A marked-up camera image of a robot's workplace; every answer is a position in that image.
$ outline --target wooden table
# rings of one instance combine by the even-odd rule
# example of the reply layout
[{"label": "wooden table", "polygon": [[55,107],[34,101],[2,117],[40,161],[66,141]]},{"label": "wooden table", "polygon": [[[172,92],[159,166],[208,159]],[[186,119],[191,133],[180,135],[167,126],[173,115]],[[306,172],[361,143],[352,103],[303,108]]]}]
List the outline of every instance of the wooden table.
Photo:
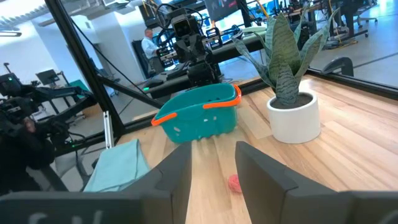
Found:
[{"label": "wooden table", "polygon": [[[300,89],[318,96],[322,132],[310,142],[283,144],[272,137],[269,88],[243,97],[232,133],[192,142],[187,223],[250,223],[243,196],[227,186],[236,174],[236,141],[334,190],[398,190],[398,102],[310,75]],[[135,138],[152,167],[176,148],[161,127],[125,135],[119,143]]]}]

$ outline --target teal basket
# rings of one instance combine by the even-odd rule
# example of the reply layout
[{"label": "teal basket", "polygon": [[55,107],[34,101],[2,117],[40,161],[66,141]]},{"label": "teal basket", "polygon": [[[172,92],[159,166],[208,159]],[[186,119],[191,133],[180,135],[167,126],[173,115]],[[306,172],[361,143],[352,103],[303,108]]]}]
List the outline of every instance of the teal basket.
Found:
[{"label": "teal basket", "polygon": [[212,84],[178,95],[160,109],[152,125],[161,125],[175,143],[228,133],[236,126],[236,105],[242,94],[237,85]]}]

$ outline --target pink ball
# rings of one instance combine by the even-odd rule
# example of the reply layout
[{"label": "pink ball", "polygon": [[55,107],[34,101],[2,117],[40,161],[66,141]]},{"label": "pink ball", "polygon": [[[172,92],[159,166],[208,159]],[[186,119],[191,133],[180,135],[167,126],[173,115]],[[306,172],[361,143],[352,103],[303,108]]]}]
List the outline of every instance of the pink ball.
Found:
[{"label": "pink ball", "polygon": [[242,193],[241,185],[239,184],[238,175],[234,174],[228,178],[228,187],[233,192]]}]

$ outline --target green leaf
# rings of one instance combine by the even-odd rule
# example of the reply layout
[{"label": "green leaf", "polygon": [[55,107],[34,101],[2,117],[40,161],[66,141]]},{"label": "green leaf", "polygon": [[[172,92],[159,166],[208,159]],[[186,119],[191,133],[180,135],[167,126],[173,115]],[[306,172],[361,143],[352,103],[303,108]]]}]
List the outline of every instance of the green leaf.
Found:
[{"label": "green leaf", "polygon": [[267,31],[266,31],[266,47],[269,50],[272,50],[272,35],[274,33],[274,26],[275,26],[276,19],[273,17],[268,18],[268,23],[267,23]]},{"label": "green leaf", "polygon": [[290,30],[289,22],[280,13],[274,25],[274,33],[272,37],[272,57],[269,63],[269,78],[272,82],[276,82],[279,74],[279,61],[286,62],[294,74],[300,68],[300,52],[294,39],[294,34]]},{"label": "green leaf", "polygon": [[300,58],[301,60],[304,59],[304,56],[307,54],[307,51],[309,49],[309,47],[319,38],[319,36],[322,36],[321,38],[321,42],[320,42],[320,46],[319,46],[319,50],[321,51],[323,46],[326,44],[328,37],[329,37],[329,28],[330,28],[330,22],[332,20],[332,18],[335,16],[335,14],[340,10],[340,8],[336,9],[332,15],[329,17],[329,21],[328,23],[322,27],[316,34],[312,35],[304,44],[301,52],[300,52]]},{"label": "green leaf", "polygon": [[299,94],[299,85],[293,76],[292,70],[284,61],[278,63],[278,81],[276,84],[276,98],[283,105],[291,105],[296,102]]},{"label": "green leaf", "polygon": [[304,9],[303,9],[303,13],[301,14],[300,17],[300,23],[298,24],[298,26],[296,27],[296,29],[294,30],[294,39],[296,40],[296,43],[299,42],[299,38],[300,38],[300,33],[301,33],[301,23],[303,21],[304,15],[307,13],[307,9],[310,6],[310,3],[308,3]]},{"label": "green leaf", "polygon": [[264,50],[266,51],[266,62],[267,62],[267,65],[268,65],[268,64],[269,64],[269,61],[270,61],[270,58],[271,58],[272,52],[271,52],[271,50],[269,50],[269,48],[266,46],[266,43],[264,42],[264,40],[262,39],[262,37],[261,37],[258,33],[253,32],[253,34],[256,35],[256,37],[260,40],[260,42],[261,42],[261,44],[262,44]]},{"label": "green leaf", "polygon": [[248,48],[245,46],[242,40],[238,40],[233,37],[232,41],[235,44],[236,50],[238,50],[238,52],[241,55],[245,56],[254,65],[260,77],[264,80],[264,82],[269,86],[275,88],[275,85],[269,79],[268,68],[265,65],[262,65],[261,63],[257,62],[256,59],[254,59],[254,57],[250,54]]},{"label": "green leaf", "polygon": [[316,54],[319,51],[319,47],[321,44],[321,38],[322,36],[319,36],[317,40],[314,41],[314,43],[309,46],[306,54],[304,55],[303,61],[301,63],[300,69],[298,72],[295,74],[295,79],[298,85],[300,84],[301,78],[303,77],[304,73],[307,71],[307,69],[310,66],[310,63],[312,59],[316,56]]}]

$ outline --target white wall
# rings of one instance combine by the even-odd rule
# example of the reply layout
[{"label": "white wall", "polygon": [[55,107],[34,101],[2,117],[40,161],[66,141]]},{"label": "white wall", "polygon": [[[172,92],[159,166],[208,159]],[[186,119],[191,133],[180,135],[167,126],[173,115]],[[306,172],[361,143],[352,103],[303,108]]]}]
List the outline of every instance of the white wall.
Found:
[{"label": "white wall", "polygon": [[0,37],[0,75],[8,73],[3,66],[10,63],[9,68],[23,84],[38,80],[36,73],[45,70],[58,70],[42,39],[31,22],[18,26],[20,37]]},{"label": "white wall", "polygon": [[[144,75],[141,67],[115,12],[93,19],[92,24],[103,54],[131,81],[134,83],[143,81]],[[122,85],[130,85],[113,67],[111,67],[111,71],[121,79]]]},{"label": "white wall", "polygon": [[[44,42],[44,45],[46,46],[48,52],[50,53],[51,57],[53,58],[54,62],[57,64],[57,67],[59,70],[63,71],[65,74],[66,79],[69,82],[73,82],[76,80],[81,80],[88,88],[89,86],[86,83],[86,80],[84,76],[82,75],[78,65],[76,64],[75,60],[73,59],[73,56],[71,55],[67,43],[65,39],[63,38],[63,35],[58,28],[56,23],[50,24],[45,27],[41,27],[38,25],[39,22],[42,22],[44,19],[48,19],[51,17],[51,15],[44,15],[40,18],[34,19],[33,20],[33,25],[35,26],[35,29],[41,39]],[[85,33],[87,38],[92,41],[92,43],[97,43],[98,38],[95,34],[95,31],[93,30],[92,26],[91,29],[87,28],[86,22],[91,24],[90,21],[87,20],[86,17],[84,16],[75,16],[73,17],[73,20],[76,22],[76,24],[79,26],[79,28]],[[78,31],[78,34],[80,36],[81,41],[83,42],[83,45],[85,46],[85,49],[88,53],[88,55],[94,60],[94,63],[98,68],[102,68],[102,65],[95,54],[94,48],[90,45],[90,43],[80,34]]]}]

